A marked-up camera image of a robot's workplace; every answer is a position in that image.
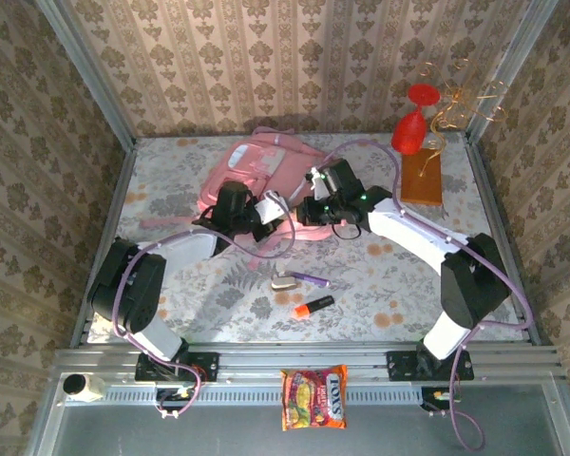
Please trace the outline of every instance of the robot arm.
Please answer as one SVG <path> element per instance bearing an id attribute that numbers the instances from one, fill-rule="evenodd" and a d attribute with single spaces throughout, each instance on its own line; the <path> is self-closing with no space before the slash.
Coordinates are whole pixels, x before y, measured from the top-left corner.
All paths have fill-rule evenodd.
<path id="1" fill-rule="evenodd" d="M 439 366 L 509 296 L 510 291 L 497 277 L 451 243 L 452 239 L 458 240 L 502 271 L 498 248 L 488 235 L 467 237 L 405 209 L 414 219 L 437 228 L 446 238 L 436 236 L 404 217 L 389 191 L 381 187 L 366 191 L 342 159 L 314 169 L 309 180 L 313 182 L 314 198 L 305 198 L 297 208 L 297 218 L 303 224 L 322 225 L 341 220 L 357 224 L 397 242 L 441 276 L 444 311 L 419 347 L 419 356 L 426 358 L 425 365 Z"/>
<path id="2" fill-rule="evenodd" d="M 280 223 L 278 218 L 283 216 L 283 208 L 287 205 L 274 192 L 266 192 L 264 197 L 257 200 L 244 184 L 227 181 L 219 190 L 216 205 L 193 222 L 211 232 L 193 232 L 161 244 L 140 258 L 127 278 L 118 309 L 118 324 L 130 338 L 164 361 L 178 357 L 186 364 L 181 359 L 182 352 L 187 350 L 186 341 L 172 332 L 157 314 L 163 279 L 187 265 L 211 258 L 229 246 L 226 240 L 213 233 L 230 239 L 247 233 L 253 233 L 256 240 L 269 236 Z M 114 241 L 87 295 L 87 302 L 99 315 L 112 320 L 124 270 L 133 256 L 149 244 L 120 238 Z"/>

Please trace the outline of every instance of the gray floor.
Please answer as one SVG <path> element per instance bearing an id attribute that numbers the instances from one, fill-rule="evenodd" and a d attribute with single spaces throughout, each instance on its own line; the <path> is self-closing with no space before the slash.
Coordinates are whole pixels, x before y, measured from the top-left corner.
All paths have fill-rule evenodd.
<path id="1" fill-rule="evenodd" d="M 539 388 L 463 391 L 461 409 L 482 425 L 483 455 L 561 454 Z M 416 456 L 468 454 L 447 418 L 411 407 L 348 407 L 349 427 L 281 430 L 277 407 L 195 407 L 163 420 L 151 407 L 68 408 L 54 454 L 194 456 Z M 473 430 L 462 423 L 464 435 Z"/>

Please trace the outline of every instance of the floral wallpaper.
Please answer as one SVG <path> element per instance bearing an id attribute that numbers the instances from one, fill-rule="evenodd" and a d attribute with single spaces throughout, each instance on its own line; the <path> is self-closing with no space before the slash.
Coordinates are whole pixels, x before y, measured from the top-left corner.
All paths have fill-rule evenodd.
<path id="1" fill-rule="evenodd" d="M 122 160 L 42 13 L 0 0 L 0 456 L 68 345 Z"/>
<path id="2" fill-rule="evenodd" d="M 526 288 L 570 382 L 570 1 L 559 4 L 482 138 Z"/>
<path id="3" fill-rule="evenodd" d="M 528 0 L 64 0 L 137 137 L 391 131 L 417 65 L 478 93 Z"/>

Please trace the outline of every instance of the black mounting bracket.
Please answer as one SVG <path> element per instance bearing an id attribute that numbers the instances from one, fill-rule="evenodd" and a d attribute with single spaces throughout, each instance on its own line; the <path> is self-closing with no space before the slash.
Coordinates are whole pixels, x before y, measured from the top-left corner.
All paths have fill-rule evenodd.
<path id="1" fill-rule="evenodd" d="M 387 368 L 391 382 L 436 381 L 447 382 L 454 364 L 453 354 L 441 361 L 437 369 L 428 372 L 423 369 L 423 356 L 418 351 L 389 351 L 387 353 Z M 460 380 L 473 380 L 473 364 L 468 351 L 461 353 L 456 369 Z"/>
<path id="2" fill-rule="evenodd" d="M 219 353 L 214 351 L 189 351 L 182 339 L 181 348 L 173 357 L 173 362 L 195 368 L 203 383 L 218 380 Z M 147 354 L 141 353 L 135 368 L 136 382 L 183 383 L 194 382 L 195 376 L 188 370 L 169 368 L 154 362 Z"/>

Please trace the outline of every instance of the wooden block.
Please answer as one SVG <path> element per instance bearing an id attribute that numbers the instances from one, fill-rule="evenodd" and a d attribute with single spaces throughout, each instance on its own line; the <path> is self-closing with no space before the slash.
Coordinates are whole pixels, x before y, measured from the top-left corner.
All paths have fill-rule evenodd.
<path id="1" fill-rule="evenodd" d="M 433 206 L 440 206 L 443 203 L 441 156 L 429 161 L 425 174 L 420 176 L 427 158 L 433 152 L 433 149 L 420 149 L 417 154 L 402 156 L 401 201 Z"/>

